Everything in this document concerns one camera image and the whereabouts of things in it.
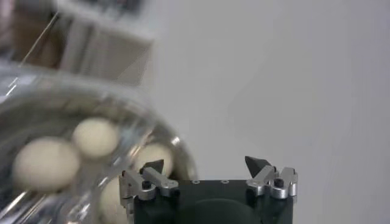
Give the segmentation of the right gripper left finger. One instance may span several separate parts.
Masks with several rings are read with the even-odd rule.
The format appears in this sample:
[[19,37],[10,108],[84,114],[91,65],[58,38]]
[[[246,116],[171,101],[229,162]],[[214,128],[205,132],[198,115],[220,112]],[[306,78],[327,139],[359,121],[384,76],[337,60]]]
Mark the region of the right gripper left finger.
[[163,197],[178,197],[179,182],[164,176],[162,159],[146,163],[138,172],[123,170],[119,178],[119,201],[121,206],[131,208],[134,198],[153,200],[157,194]]

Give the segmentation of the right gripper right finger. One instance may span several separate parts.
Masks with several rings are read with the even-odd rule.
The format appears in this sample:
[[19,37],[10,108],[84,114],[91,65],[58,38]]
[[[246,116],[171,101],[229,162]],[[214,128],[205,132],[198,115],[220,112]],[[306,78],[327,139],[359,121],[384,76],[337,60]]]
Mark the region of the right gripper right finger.
[[251,179],[246,181],[256,197],[268,193],[272,198],[284,200],[297,196],[298,173],[292,167],[284,167],[281,172],[265,159],[245,156]]

